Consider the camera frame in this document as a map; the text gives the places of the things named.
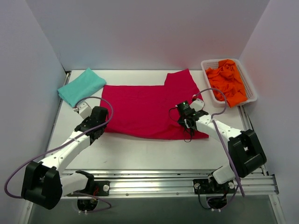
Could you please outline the red t shirt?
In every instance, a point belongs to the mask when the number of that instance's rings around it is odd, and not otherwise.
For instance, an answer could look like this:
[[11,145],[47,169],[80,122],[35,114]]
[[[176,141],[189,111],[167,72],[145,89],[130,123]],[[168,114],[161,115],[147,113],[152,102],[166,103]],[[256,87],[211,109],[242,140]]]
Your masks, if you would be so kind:
[[106,85],[100,106],[107,107],[113,118],[107,133],[120,133],[155,140],[187,140],[208,138],[207,134],[189,134],[177,123],[179,114],[175,105],[192,102],[199,93],[188,69],[169,73],[160,86]]

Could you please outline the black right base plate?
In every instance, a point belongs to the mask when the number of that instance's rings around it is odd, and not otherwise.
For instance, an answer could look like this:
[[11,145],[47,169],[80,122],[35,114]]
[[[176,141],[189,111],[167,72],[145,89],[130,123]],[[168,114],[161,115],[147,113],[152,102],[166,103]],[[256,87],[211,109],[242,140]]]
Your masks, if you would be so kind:
[[218,184],[213,178],[193,179],[193,189],[195,194],[232,194],[235,185],[232,181]]

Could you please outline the orange t shirts pile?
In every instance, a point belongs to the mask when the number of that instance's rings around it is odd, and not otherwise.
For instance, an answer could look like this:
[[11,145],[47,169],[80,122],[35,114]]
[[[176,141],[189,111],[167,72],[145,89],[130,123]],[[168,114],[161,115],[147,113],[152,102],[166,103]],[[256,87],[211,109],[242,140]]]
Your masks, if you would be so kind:
[[218,101],[227,101],[229,107],[234,107],[248,100],[245,86],[237,69],[236,63],[230,59],[218,62],[218,68],[208,68],[206,75]]

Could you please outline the white plastic basket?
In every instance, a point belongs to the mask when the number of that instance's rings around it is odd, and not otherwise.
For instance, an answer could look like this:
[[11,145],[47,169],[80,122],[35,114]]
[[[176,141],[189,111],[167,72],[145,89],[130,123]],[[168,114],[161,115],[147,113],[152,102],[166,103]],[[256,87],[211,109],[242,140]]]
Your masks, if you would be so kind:
[[[212,68],[212,69],[218,68],[218,62],[221,61],[221,60],[226,60],[226,59],[210,59],[210,60],[204,60],[204,61],[201,62],[201,68],[202,68],[202,71],[203,71],[203,74],[204,74],[204,78],[205,78],[206,84],[209,88],[212,88],[212,87],[211,87],[211,85],[209,83],[209,80],[207,78],[206,70],[208,68]],[[251,103],[251,102],[256,101],[257,100],[256,90],[255,90],[249,76],[246,74],[245,69],[241,65],[240,61],[237,60],[237,59],[230,59],[230,60],[232,60],[236,63],[237,69],[240,73],[241,79],[242,79],[243,84],[245,86],[246,96],[248,98],[247,101],[242,102],[242,103],[236,105],[235,107],[245,105],[247,103]]]

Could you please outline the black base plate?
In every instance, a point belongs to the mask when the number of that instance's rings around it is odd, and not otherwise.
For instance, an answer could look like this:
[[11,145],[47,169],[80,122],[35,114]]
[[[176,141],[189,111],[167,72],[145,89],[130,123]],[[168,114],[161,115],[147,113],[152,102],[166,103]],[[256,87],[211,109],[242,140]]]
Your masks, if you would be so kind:
[[110,191],[110,181],[107,180],[95,180],[95,181],[88,181],[87,186],[82,190],[76,190],[68,195],[71,194],[88,194],[93,196],[108,196]]
[[195,194],[232,194],[235,185],[232,181],[218,184],[213,178],[193,179],[193,189]]

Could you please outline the folded teal t shirt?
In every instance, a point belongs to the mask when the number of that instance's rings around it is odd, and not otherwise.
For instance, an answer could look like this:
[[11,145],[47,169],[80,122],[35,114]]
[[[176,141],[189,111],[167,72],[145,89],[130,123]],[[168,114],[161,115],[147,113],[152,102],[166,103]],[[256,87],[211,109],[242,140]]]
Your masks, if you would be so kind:
[[79,100],[93,95],[103,88],[106,83],[105,79],[99,77],[90,68],[87,68],[76,79],[57,91],[60,98],[74,108]]

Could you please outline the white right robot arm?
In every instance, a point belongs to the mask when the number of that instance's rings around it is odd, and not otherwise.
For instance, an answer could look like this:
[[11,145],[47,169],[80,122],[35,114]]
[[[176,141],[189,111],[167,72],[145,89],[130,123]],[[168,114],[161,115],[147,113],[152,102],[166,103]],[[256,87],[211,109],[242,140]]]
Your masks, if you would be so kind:
[[178,124],[186,129],[207,134],[218,140],[225,148],[228,163],[221,165],[207,181],[210,191],[217,193],[224,183],[244,178],[267,162],[257,134],[248,129],[242,131],[215,119],[199,106],[198,101],[184,101],[175,106],[179,113]]

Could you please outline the aluminium frame rails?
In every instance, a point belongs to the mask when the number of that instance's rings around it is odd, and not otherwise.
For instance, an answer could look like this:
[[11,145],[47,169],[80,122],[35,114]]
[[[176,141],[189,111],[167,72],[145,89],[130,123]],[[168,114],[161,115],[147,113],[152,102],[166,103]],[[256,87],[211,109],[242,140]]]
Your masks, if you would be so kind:
[[223,149],[216,140],[142,139],[104,134],[65,170],[82,169],[98,181],[110,181],[112,204],[107,211],[78,213],[75,197],[64,197],[47,210],[27,202],[21,224],[284,224],[276,178],[265,167],[242,180],[246,197],[237,193],[222,212],[202,208],[204,197],[193,181],[204,179],[220,162]]

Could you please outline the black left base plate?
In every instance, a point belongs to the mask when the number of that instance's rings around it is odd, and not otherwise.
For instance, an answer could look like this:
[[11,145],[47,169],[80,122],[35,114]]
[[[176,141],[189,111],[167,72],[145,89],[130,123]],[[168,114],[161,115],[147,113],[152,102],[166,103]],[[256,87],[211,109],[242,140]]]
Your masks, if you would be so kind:
[[88,194],[93,196],[108,196],[110,191],[110,181],[107,180],[95,180],[95,181],[88,181],[87,186],[82,190],[76,190],[68,195],[71,194]]

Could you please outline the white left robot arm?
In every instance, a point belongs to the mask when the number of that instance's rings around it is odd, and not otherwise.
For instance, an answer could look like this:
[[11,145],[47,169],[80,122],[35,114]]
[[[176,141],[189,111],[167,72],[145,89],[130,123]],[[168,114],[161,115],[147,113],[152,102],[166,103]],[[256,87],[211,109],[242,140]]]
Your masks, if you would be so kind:
[[25,169],[21,197],[50,210],[68,194],[92,194],[96,190],[92,174],[82,170],[68,176],[62,174],[83,150],[104,133],[107,118],[107,108],[94,107],[90,116],[75,127],[61,149],[39,162],[30,162]]

